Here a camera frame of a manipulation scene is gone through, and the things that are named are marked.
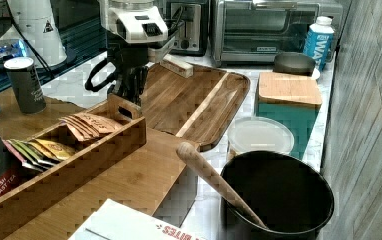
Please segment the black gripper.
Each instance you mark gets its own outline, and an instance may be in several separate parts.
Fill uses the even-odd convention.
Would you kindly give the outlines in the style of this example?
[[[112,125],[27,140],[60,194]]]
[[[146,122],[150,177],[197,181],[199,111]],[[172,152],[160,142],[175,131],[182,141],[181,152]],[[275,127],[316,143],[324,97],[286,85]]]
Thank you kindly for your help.
[[[115,94],[140,106],[140,95],[143,93],[148,74],[148,45],[129,44],[113,33],[106,34],[106,43],[107,57],[91,70],[84,85],[85,89],[98,92],[115,81],[107,93]],[[93,77],[108,63],[113,64],[115,70],[101,83],[93,85]]]

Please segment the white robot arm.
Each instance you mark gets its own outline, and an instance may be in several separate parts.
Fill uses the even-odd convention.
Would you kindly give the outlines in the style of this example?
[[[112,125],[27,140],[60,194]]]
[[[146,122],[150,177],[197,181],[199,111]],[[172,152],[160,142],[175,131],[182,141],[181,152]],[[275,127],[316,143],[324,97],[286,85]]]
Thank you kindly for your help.
[[[67,50],[55,25],[50,0],[4,1],[11,26],[0,42],[21,42],[24,53],[47,72],[65,64]],[[163,19],[154,0],[97,1],[107,57],[91,73],[95,75],[112,64],[115,70],[105,80],[109,92],[139,105],[148,64],[159,62],[169,53],[179,23]]]

